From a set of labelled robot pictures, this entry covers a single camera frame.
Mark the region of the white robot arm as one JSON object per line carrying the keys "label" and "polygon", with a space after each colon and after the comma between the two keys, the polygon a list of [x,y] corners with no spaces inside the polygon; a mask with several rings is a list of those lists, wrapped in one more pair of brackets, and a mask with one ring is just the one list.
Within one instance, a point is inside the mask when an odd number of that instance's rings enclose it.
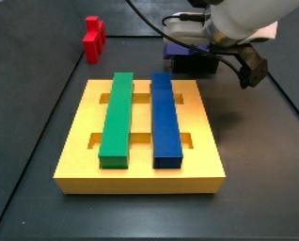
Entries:
{"label": "white robot arm", "polygon": [[299,0],[189,2],[195,8],[203,8],[203,13],[175,13],[165,22],[165,34],[187,44],[213,43],[223,48],[274,40],[278,21],[299,8]]}

